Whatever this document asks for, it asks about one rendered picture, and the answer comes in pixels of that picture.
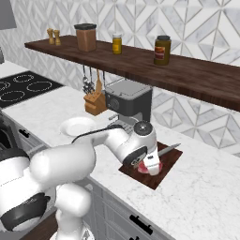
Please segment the hanging wooden spatula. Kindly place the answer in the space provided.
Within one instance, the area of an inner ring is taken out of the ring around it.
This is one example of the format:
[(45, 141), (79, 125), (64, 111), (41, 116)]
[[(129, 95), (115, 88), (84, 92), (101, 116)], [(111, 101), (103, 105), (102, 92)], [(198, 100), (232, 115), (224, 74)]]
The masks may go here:
[(96, 92), (100, 93), (102, 90), (102, 82), (99, 77), (99, 70), (97, 69), (97, 82), (96, 82)]

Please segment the amber jar with red label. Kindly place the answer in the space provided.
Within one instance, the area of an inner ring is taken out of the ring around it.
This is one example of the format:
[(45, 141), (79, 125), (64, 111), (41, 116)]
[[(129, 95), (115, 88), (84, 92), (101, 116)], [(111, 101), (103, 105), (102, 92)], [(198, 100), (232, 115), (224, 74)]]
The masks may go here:
[(157, 36), (154, 50), (155, 65), (166, 66), (169, 64), (171, 43), (169, 36)]

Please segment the wooden salt shaker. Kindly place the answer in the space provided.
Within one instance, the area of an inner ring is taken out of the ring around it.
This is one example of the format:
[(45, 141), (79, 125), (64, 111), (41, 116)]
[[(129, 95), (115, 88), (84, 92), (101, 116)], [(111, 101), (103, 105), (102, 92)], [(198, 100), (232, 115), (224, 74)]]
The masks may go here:
[(49, 44), (53, 45), (54, 44), (54, 39), (53, 39), (53, 29), (48, 28), (47, 33), (49, 35)]

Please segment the black and grey coffee machine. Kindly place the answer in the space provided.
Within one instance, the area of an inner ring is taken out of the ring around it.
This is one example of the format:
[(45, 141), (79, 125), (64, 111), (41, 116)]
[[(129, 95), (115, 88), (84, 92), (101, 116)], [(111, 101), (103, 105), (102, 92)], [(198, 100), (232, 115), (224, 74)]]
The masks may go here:
[(139, 121), (151, 119), (153, 89), (151, 86), (121, 78), (105, 86), (106, 107), (115, 112), (117, 120), (127, 133)]

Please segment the dark wooden wall shelf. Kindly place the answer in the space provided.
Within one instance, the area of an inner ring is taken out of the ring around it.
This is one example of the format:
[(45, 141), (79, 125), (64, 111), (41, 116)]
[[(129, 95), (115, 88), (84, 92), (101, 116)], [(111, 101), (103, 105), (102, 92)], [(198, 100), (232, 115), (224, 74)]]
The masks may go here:
[(24, 46), (240, 112), (240, 67), (180, 55), (172, 55), (167, 66), (157, 66), (149, 50), (124, 46), (122, 53), (115, 55), (111, 43), (99, 41), (95, 51), (81, 52), (76, 37), (63, 36), (60, 40), (59, 46), (47, 39), (26, 42)]

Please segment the dark wooden cutting board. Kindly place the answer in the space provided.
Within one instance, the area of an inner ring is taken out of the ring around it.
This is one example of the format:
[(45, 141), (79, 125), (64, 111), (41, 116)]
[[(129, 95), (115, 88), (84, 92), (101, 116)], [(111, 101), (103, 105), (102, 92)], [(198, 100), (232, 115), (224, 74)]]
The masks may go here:
[(159, 160), (163, 164), (163, 166), (161, 172), (158, 175), (140, 173), (138, 172), (138, 167), (134, 168), (122, 166), (119, 171), (151, 189), (156, 189), (182, 154), (182, 151), (173, 149), (169, 153), (161, 156)]

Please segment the grey drawer front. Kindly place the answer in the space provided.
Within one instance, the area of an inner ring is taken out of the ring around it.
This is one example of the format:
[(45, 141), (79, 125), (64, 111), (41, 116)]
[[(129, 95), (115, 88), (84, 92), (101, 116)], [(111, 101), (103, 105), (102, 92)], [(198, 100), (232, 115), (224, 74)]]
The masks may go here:
[[(29, 157), (33, 156), (35, 153), (46, 149), (46, 145), (41, 142), (37, 137), (32, 135), (25, 128), (21, 127), (18, 124), (13, 124), (16, 135), (18, 136), (20, 146), (28, 154)], [(19, 129), (24, 129), (30, 133), (29, 138), (25, 138), (20, 132)]]

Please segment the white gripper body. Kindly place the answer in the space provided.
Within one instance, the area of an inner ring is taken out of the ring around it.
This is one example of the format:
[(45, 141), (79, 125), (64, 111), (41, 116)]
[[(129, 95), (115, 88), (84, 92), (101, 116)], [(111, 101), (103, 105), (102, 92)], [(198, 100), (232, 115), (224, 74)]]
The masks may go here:
[(143, 163), (150, 175), (158, 175), (159, 174), (158, 154), (147, 155), (144, 158)]

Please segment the black hob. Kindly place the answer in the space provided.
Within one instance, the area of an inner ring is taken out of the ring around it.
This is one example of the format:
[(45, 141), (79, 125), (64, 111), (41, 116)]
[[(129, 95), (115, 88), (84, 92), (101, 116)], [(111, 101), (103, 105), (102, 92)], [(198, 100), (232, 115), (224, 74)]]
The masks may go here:
[(2, 78), (0, 79), (0, 109), (5, 109), (60, 87), (63, 87), (63, 84), (30, 70)]

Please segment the grey range hood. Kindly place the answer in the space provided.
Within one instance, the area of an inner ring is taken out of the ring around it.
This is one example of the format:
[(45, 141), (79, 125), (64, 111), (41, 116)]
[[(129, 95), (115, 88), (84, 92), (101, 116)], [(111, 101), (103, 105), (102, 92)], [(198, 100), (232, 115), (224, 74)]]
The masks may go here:
[(16, 28), (10, 0), (0, 0), (0, 30)]

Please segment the brown canister with black lid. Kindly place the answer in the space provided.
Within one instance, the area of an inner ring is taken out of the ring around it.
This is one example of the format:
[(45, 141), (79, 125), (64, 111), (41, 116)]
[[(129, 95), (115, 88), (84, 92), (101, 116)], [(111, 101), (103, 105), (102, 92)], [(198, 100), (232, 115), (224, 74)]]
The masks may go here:
[(91, 52), (97, 48), (96, 28), (94, 23), (75, 24), (78, 47), (80, 51)]

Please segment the wooden knife block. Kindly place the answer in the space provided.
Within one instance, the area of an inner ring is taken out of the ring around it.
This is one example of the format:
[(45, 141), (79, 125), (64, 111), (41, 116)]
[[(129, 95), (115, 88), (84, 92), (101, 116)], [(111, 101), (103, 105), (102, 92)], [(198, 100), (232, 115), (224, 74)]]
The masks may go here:
[(85, 110), (93, 115), (99, 115), (107, 110), (105, 95), (102, 92), (94, 92), (87, 94), (83, 98), (85, 100)]

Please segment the grey cupboard front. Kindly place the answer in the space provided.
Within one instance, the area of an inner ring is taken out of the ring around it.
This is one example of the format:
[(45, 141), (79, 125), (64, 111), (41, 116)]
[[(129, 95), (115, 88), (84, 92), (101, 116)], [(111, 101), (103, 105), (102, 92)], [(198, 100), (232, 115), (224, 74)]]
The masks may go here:
[[(94, 181), (86, 178), (81, 181), (81, 185), (92, 193), (93, 210), (89, 217), (94, 218), (97, 240), (129, 240), (136, 236), (140, 240), (175, 240)], [(142, 230), (129, 219), (130, 215), (139, 216), (140, 221), (151, 225), (153, 233), (150, 235)]]

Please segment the small yellow jar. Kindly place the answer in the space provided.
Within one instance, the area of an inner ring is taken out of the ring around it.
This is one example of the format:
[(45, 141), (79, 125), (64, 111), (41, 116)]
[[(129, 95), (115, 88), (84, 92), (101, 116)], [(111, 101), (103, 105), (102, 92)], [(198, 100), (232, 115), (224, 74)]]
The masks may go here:
[(112, 52), (114, 54), (122, 53), (122, 35), (114, 33), (112, 35)]

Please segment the white plate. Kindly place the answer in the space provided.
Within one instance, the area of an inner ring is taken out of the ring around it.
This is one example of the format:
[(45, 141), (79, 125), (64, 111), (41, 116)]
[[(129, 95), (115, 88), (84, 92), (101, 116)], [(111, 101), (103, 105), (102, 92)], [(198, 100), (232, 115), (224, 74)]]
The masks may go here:
[(88, 117), (73, 117), (64, 121), (60, 126), (60, 132), (69, 137), (76, 137), (96, 127), (96, 122)]

